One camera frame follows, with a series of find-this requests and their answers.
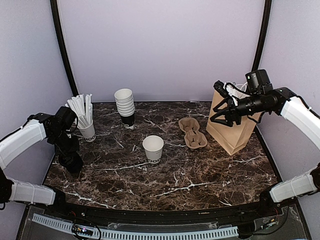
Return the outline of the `stack of black lids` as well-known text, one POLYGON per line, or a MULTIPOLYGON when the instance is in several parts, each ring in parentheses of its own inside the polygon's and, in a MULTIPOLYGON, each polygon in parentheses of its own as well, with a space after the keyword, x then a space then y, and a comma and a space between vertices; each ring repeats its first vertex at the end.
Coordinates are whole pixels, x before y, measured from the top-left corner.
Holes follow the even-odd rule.
POLYGON ((59 155, 58 162, 72 174, 79 173, 83 167, 83 160, 78 154, 71 156, 59 155))

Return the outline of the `stack of paper cups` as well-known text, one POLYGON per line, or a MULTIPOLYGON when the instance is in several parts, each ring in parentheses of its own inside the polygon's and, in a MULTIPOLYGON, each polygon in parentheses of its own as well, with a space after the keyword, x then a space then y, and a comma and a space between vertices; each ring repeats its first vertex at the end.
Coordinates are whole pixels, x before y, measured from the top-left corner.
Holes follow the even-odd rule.
POLYGON ((114 93, 117 111, 120 115, 122 124, 130 129, 135 124, 135 104, 133 92, 129 88, 122 88, 114 93))

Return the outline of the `white paper coffee cup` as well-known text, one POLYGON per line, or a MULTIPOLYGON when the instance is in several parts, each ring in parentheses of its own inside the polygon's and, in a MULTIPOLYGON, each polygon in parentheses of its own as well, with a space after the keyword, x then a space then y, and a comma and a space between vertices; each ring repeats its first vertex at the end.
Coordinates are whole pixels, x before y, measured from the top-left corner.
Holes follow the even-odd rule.
POLYGON ((144 148, 147 160, 150 164, 158 164, 161 161, 164 141, 160 136, 147 136, 143 140, 142 146, 144 148))

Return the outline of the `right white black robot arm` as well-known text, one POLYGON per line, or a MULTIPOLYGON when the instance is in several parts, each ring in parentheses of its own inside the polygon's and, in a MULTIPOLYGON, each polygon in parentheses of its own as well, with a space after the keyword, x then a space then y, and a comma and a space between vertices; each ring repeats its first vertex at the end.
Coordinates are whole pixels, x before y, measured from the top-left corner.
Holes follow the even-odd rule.
MULTIPOLYGON (((284 148, 284 153, 292 157, 306 157, 303 148, 320 148, 320 118, 304 102, 304 100, 286 87, 277 88, 267 93, 255 93, 246 96, 234 103, 229 92, 222 86, 214 88, 223 101, 214 108, 214 115, 210 121, 232 127, 239 124, 243 116, 251 116, 256 113, 274 112, 296 128, 298 135, 289 139, 284 137, 277 139, 276 143, 289 143, 284 148)), ((275 208, 275 203, 294 197, 312 195, 320 191, 320 166, 316 165, 300 175, 280 182, 272 186, 264 193, 264 199, 255 205, 255 213, 260 217, 266 217, 275 208)))

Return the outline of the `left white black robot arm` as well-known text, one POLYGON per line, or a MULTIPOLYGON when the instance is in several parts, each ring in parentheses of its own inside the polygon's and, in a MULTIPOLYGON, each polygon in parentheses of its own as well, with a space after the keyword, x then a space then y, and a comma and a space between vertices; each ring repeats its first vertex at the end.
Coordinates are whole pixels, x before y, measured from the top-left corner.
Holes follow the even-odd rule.
POLYGON ((57 157, 68 172, 77 174, 83 167, 78 154, 79 140, 72 126, 79 123, 77 115, 61 107, 54 115, 32 114, 18 129, 0 140, 0 204, 40 204, 50 206, 60 218, 71 213, 64 192, 52 186, 30 183, 31 174, 39 174, 49 159, 57 157))

